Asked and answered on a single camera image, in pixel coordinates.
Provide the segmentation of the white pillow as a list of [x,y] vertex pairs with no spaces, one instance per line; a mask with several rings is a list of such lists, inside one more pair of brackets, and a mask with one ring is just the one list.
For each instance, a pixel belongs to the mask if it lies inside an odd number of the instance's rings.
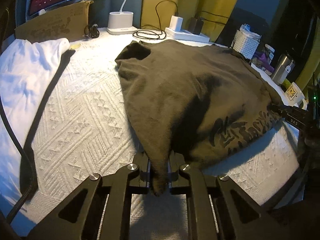
[[66,194],[56,173],[68,143],[56,85],[73,55],[66,38],[16,39],[1,55],[1,99],[12,132],[1,126],[1,205],[15,204],[30,184],[31,198],[13,221],[26,236]]

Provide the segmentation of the black charger adapter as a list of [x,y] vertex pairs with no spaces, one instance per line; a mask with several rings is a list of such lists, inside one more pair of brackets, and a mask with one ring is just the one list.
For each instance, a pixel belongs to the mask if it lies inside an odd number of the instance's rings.
[[189,21],[187,31],[195,35],[200,35],[203,24],[204,22],[202,19],[192,17]]

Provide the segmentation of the clear jar white lid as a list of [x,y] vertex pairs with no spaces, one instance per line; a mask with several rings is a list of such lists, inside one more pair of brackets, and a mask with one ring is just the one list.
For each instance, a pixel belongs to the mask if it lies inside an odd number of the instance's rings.
[[271,61],[273,60],[274,51],[275,50],[270,45],[265,44],[264,52],[265,52],[265,56],[266,56],[266,60],[267,60],[268,64],[270,64]]

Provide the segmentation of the purple cloth item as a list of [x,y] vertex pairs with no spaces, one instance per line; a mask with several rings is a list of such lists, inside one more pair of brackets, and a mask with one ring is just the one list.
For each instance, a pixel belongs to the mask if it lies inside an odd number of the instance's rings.
[[274,68],[268,63],[265,54],[255,55],[255,57],[253,59],[253,63],[258,68],[265,68],[266,70],[268,70],[271,73],[274,72]]

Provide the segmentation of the white plastic basket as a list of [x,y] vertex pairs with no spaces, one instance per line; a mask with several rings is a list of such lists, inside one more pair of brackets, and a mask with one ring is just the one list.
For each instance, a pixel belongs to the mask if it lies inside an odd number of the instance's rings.
[[249,24],[242,24],[236,31],[232,48],[242,54],[244,58],[251,60],[257,47],[259,46],[261,35],[252,32]]

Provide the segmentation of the white desk lamp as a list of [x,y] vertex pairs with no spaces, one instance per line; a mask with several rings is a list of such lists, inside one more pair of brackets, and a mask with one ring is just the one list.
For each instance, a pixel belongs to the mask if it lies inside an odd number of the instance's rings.
[[123,0],[119,11],[109,13],[107,31],[111,35],[133,34],[138,29],[133,26],[134,13],[124,11],[127,0]]

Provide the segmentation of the dark brown t-shirt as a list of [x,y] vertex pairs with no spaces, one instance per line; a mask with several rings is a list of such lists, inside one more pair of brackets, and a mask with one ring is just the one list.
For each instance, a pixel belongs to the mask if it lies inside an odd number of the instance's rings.
[[131,42],[115,60],[128,120],[154,170],[168,182],[172,152],[208,168],[246,148],[279,120],[283,101],[242,56],[215,45]]

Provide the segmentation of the white cartoon mug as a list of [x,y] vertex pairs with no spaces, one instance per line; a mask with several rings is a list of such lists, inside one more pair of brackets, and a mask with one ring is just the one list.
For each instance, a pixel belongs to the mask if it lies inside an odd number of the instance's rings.
[[301,89],[293,82],[285,92],[290,106],[299,106],[302,104],[302,109],[307,110],[308,103]]

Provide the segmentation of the white knitted blanket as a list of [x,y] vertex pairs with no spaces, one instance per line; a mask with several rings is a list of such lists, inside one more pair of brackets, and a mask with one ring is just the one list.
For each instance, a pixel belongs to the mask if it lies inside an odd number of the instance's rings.
[[[43,111],[32,148],[38,191],[15,217],[21,236],[90,174],[112,174],[142,146],[127,120],[115,58],[133,36],[73,42],[75,54]],[[253,145],[205,170],[229,175],[258,204],[267,202],[298,168],[298,132],[280,122]]]

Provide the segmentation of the stainless steel tumbler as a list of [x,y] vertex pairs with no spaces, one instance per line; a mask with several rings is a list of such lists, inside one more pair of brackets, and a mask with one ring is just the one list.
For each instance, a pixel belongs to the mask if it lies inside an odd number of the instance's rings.
[[282,54],[271,75],[271,79],[276,85],[281,85],[294,67],[294,59],[289,54]]

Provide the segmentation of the yellow curtain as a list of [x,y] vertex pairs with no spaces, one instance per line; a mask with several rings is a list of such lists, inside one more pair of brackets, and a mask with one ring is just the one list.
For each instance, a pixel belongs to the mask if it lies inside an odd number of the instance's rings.
[[237,0],[143,0],[140,25],[165,29],[177,10],[187,28],[192,17],[204,18],[202,33],[215,42],[223,31]]

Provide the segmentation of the white power strip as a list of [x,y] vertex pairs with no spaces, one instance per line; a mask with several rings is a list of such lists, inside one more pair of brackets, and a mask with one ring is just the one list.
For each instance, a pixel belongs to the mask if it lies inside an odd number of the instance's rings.
[[184,40],[184,41],[193,41],[193,42],[201,42],[208,43],[210,38],[202,33],[199,35],[192,34],[186,30],[174,31],[170,28],[166,28],[165,32],[168,36],[170,36],[174,40]]

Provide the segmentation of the white charger plug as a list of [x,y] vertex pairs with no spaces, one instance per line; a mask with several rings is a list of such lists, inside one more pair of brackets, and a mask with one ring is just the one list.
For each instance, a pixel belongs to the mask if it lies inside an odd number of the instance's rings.
[[173,31],[179,32],[181,31],[182,23],[183,23],[182,17],[172,15],[169,28]]

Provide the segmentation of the small black earphones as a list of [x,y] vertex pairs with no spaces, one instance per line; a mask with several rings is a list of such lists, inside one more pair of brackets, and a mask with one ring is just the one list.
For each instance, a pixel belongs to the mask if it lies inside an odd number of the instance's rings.
[[98,30],[97,24],[88,24],[84,29],[85,38],[98,38],[100,36],[100,31]]

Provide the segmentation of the brown cardboard box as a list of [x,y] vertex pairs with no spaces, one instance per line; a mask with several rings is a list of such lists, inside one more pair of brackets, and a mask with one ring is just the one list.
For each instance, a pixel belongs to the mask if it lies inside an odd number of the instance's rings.
[[31,43],[60,38],[67,38],[70,42],[80,40],[88,26],[89,6],[92,3],[81,1],[46,12],[18,26],[15,37]]

